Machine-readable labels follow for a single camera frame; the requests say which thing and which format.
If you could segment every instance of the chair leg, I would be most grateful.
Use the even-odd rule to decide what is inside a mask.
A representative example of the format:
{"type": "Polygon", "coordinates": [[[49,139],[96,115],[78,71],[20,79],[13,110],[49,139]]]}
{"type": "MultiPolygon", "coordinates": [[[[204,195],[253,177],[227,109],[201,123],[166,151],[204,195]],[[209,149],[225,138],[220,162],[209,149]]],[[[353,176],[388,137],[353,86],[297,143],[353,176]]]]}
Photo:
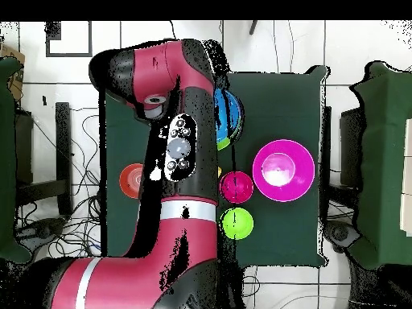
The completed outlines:
{"type": "Polygon", "coordinates": [[[255,29],[257,23],[258,23],[257,20],[254,20],[254,21],[252,22],[252,26],[251,26],[250,31],[249,31],[249,34],[250,34],[250,35],[252,35],[252,34],[254,33],[254,29],[255,29]]]}

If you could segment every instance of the blue bowl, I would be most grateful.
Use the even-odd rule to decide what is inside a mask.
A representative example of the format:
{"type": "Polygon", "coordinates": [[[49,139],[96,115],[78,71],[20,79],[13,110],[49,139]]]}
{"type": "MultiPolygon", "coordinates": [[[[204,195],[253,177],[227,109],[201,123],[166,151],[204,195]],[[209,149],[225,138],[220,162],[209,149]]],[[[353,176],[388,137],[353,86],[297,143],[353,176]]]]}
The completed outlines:
{"type": "Polygon", "coordinates": [[[219,121],[216,120],[216,142],[217,149],[221,150],[230,145],[231,141],[237,137],[241,128],[243,111],[240,101],[228,90],[215,89],[214,97],[215,110],[218,112],[219,118],[219,121]],[[224,94],[229,101],[229,124],[224,94]]]}

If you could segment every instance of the green tablecloth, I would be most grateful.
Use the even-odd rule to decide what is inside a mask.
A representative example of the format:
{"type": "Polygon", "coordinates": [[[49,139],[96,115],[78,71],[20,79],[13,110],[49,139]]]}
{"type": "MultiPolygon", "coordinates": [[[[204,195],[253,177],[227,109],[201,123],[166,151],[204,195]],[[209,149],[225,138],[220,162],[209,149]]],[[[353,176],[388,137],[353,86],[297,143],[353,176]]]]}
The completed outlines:
{"type": "Polygon", "coordinates": [[[412,118],[412,75],[371,64],[354,86],[366,116],[362,138],[357,228],[363,237],[349,252],[366,269],[412,265],[412,237],[400,230],[406,119],[412,118]]]}
{"type": "MultiPolygon", "coordinates": [[[[237,169],[251,175],[256,153],[270,141],[288,138],[303,144],[315,162],[319,153],[320,82],[325,67],[303,75],[233,73],[230,91],[245,108],[245,125],[236,144],[237,169]]],[[[108,255],[121,256],[134,235],[138,202],[126,197],[119,175],[131,163],[143,163],[149,127],[134,120],[130,108],[107,98],[108,255]]],[[[218,154],[223,173],[232,170],[230,147],[218,154]]],[[[229,207],[220,198],[218,214],[229,207]]],[[[254,218],[253,232],[237,242],[241,266],[323,266],[317,253],[318,181],[290,203],[268,200],[255,188],[242,205],[254,218]]]]}
{"type": "Polygon", "coordinates": [[[7,80],[22,65],[15,58],[0,58],[0,258],[16,263],[31,260],[31,253],[14,239],[16,213],[16,146],[14,99],[7,80]]]}

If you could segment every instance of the magenta cup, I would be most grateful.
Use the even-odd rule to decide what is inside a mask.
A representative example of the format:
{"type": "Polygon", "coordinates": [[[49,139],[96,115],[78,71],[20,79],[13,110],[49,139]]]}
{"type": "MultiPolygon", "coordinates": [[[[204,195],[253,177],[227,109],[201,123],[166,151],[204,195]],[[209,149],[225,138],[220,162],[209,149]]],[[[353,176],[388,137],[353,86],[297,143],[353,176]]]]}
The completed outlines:
{"type": "Polygon", "coordinates": [[[220,193],[229,203],[244,203],[252,196],[253,181],[242,171],[231,171],[220,180],[220,193]]]}

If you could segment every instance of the white stripe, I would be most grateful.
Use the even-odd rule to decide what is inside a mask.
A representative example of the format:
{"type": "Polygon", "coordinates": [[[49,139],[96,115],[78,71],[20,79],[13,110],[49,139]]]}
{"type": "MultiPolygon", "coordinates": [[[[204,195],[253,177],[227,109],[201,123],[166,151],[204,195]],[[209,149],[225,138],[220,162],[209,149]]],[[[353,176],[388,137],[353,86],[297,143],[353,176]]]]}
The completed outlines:
{"type": "Polygon", "coordinates": [[[189,218],[216,222],[216,206],[196,200],[168,200],[162,202],[160,219],[181,218],[185,208],[188,209],[189,218]]]}
{"type": "Polygon", "coordinates": [[[77,291],[76,297],[76,309],[85,309],[86,306],[86,292],[89,286],[90,278],[92,277],[92,273],[94,268],[96,267],[97,263],[101,260],[100,257],[94,258],[86,267],[86,270],[81,277],[79,283],[79,289],[77,291]]]}

